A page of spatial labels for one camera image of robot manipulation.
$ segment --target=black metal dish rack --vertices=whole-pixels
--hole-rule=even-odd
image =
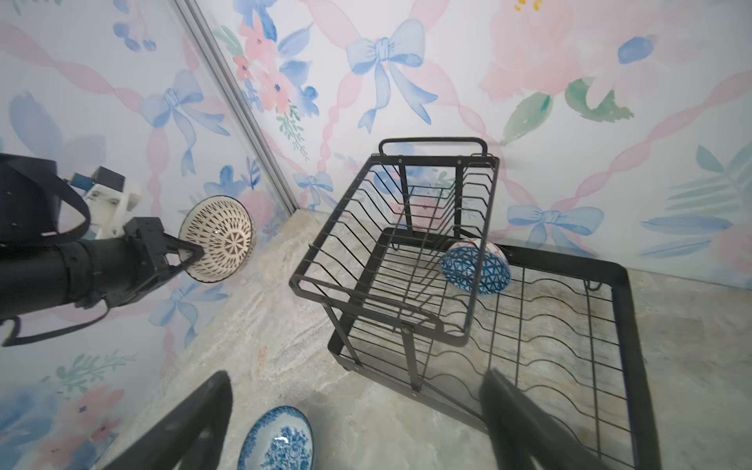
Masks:
[[[384,152],[397,142],[474,143],[481,153]],[[329,350],[348,370],[486,432],[479,389],[498,369],[611,467],[659,469],[623,267],[499,245],[512,271],[501,293],[478,294],[482,253],[469,293],[441,273],[454,242],[485,246],[498,171],[481,139],[382,141],[290,286],[322,303],[335,326]]]

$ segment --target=floral wallpaper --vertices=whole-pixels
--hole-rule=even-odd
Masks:
[[[3,2],[0,64],[4,152],[54,159],[61,177],[117,171],[140,187],[134,215],[160,217],[173,235],[196,202],[219,194],[248,209],[257,251],[287,220],[169,2]],[[66,223],[77,220],[64,212]],[[80,332],[0,349],[0,470],[91,467],[242,278],[183,274]],[[23,328],[103,311],[35,312]]]
[[[383,138],[478,136],[494,241],[752,289],[750,2],[198,3],[300,207]]]

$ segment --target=gray metal trim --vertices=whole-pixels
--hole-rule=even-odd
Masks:
[[[196,40],[199,51],[209,65],[212,74],[217,79],[217,83],[220,85],[227,102],[238,118],[244,134],[261,160],[262,167],[271,178],[271,185],[277,191],[280,199],[282,199],[285,210],[289,215],[292,215],[298,208],[295,203],[295,196],[287,185],[284,174],[277,164],[277,160],[271,154],[271,150],[264,141],[261,135],[261,128],[253,118],[250,107],[245,102],[243,93],[235,81],[235,75],[227,65],[220,45],[214,40],[211,27],[206,22],[201,8],[196,3],[196,0],[172,1],[177,8],[177,12],[182,16],[193,39]]]

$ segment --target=countertop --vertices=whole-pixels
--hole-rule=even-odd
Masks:
[[[217,370],[228,372],[234,396],[221,469],[237,468],[250,427],[278,405],[308,417],[317,468],[496,467],[482,432],[332,358],[322,306],[288,286],[325,220],[293,215],[97,468]],[[629,278],[663,468],[752,468],[752,292],[642,271]]]

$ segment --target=blue and white bowl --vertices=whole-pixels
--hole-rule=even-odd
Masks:
[[[441,258],[441,271],[447,280],[467,292],[472,290],[475,282],[475,266],[478,263],[480,247],[479,238],[460,240],[449,247]],[[511,282],[511,270],[506,256],[501,248],[487,241],[483,258],[478,293],[494,294],[503,291]]]
[[[314,434],[292,406],[267,411],[243,443],[238,470],[313,470]]]

